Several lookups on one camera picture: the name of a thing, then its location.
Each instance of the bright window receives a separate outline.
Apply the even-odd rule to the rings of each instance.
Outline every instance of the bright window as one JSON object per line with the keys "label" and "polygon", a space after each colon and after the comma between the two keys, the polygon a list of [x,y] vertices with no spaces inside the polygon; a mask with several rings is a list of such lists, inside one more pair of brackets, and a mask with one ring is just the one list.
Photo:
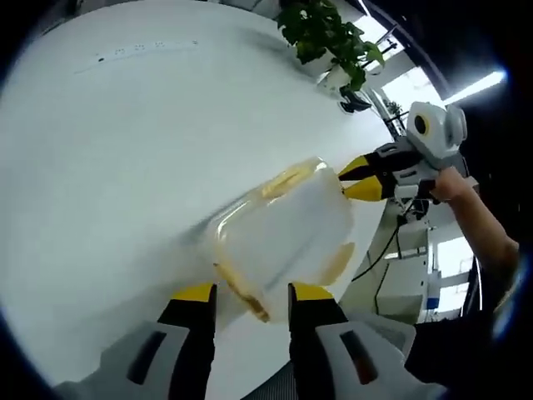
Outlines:
{"label": "bright window", "polygon": [[439,93],[420,67],[412,68],[382,89],[388,99],[400,104],[404,111],[408,111],[413,102],[428,102],[444,108]]}
{"label": "bright window", "polygon": [[437,244],[437,266],[444,278],[466,273],[472,268],[474,254],[464,237]]}
{"label": "bright window", "polygon": [[467,290],[468,282],[456,286],[442,288],[439,307],[436,309],[436,311],[438,313],[443,313],[463,307]]}

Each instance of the hand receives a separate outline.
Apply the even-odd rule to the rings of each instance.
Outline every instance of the hand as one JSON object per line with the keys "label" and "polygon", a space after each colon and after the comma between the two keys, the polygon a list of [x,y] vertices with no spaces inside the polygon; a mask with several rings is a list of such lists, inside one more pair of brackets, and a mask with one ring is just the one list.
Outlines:
{"label": "hand", "polygon": [[435,180],[435,188],[431,191],[431,194],[440,202],[449,202],[466,193],[470,188],[471,186],[457,172],[456,168],[449,167],[441,171],[439,177]]}

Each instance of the white table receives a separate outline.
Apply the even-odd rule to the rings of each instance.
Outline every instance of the white table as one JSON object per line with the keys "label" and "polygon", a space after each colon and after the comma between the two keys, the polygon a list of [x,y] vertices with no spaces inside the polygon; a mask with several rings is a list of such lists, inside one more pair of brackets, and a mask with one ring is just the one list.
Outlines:
{"label": "white table", "polygon": [[[85,376],[172,291],[213,279],[193,243],[217,209],[310,156],[338,169],[390,140],[288,54],[276,24],[249,12],[130,2],[58,27],[19,60],[0,103],[0,293],[50,383]],[[356,256],[337,298],[383,208],[354,204]],[[250,313],[216,343],[207,398],[238,399],[288,360],[286,326]]]}

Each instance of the translucent plastic container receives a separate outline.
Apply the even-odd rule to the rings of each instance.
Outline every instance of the translucent plastic container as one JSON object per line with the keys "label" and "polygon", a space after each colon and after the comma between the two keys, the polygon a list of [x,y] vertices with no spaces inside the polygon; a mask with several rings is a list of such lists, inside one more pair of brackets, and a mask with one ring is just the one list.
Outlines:
{"label": "translucent plastic container", "polygon": [[351,204],[320,158],[247,193],[208,224],[205,249],[232,291],[264,322],[287,320],[287,284],[332,284],[353,243]]}

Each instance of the potted plant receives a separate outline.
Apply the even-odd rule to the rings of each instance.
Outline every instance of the potted plant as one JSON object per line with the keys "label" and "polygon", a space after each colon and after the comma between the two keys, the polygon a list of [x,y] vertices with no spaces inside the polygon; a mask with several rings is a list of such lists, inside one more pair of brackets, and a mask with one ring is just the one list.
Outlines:
{"label": "potted plant", "polygon": [[397,102],[389,102],[388,100],[384,101],[385,107],[388,110],[391,115],[395,117],[400,117],[401,113],[403,113],[403,110],[401,109],[401,105]]}
{"label": "potted plant", "polygon": [[336,7],[328,0],[294,2],[281,10],[277,26],[283,37],[296,48],[296,56],[302,64],[332,55],[333,68],[325,78],[326,85],[350,85],[357,91],[366,80],[362,63],[378,61],[383,56],[375,43],[364,42],[364,33],[351,22],[343,22]]}

